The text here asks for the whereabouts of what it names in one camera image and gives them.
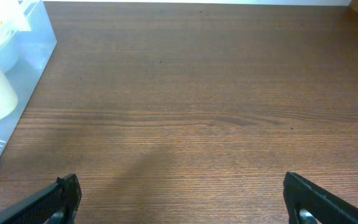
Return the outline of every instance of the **plastic bin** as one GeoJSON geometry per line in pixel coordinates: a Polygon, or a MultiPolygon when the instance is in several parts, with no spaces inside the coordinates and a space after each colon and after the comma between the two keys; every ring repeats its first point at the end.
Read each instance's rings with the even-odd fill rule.
{"type": "Polygon", "coordinates": [[[57,42],[41,0],[16,10],[0,26],[0,156],[57,42]]]}

